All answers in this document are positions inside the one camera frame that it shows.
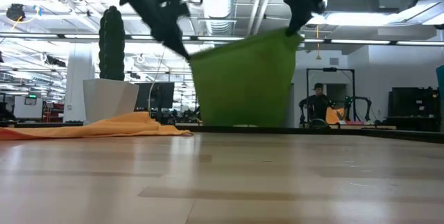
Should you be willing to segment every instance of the wooden table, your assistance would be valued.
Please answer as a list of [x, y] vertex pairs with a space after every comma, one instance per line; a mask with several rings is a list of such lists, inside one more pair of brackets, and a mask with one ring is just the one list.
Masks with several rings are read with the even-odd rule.
[[444, 146], [196, 134], [0, 143], [9, 224], [442, 224]]

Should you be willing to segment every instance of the man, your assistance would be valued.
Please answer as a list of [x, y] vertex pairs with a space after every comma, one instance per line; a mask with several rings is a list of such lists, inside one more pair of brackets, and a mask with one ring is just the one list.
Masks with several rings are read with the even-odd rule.
[[[329, 100], [328, 97], [324, 95], [324, 84], [316, 83], [313, 90], [315, 94], [308, 98], [309, 107], [307, 108], [310, 111], [309, 120], [322, 119], [326, 121]], [[306, 104], [307, 99], [304, 98], [303, 100], [301, 100], [301, 102], [299, 102], [299, 107], [302, 107]]]

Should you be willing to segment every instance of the cactus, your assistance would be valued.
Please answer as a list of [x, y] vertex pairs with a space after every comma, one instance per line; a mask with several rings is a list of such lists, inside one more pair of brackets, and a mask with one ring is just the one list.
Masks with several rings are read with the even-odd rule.
[[103, 13], [99, 31], [100, 78], [120, 80], [125, 78], [125, 29], [121, 13], [111, 6]]

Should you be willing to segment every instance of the white planter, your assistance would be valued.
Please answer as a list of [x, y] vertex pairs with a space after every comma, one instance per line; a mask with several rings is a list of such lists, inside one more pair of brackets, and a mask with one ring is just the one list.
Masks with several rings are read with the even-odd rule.
[[139, 86], [132, 83], [89, 79], [83, 81], [86, 121], [94, 123], [134, 111]]

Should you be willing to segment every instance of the orange towel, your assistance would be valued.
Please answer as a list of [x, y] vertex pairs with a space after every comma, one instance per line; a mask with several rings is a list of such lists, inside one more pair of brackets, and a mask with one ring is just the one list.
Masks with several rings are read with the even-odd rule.
[[0, 128], [0, 140], [29, 140], [79, 137], [130, 137], [149, 135], [192, 135], [188, 130], [161, 126], [146, 112], [131, 112], [88, 126], [60, 128]]
[[344, 109], [332, 109], [330, 107], [327, 108], [327, 123], [328, 124], [337, 124], [339, 121], [345, 119]]

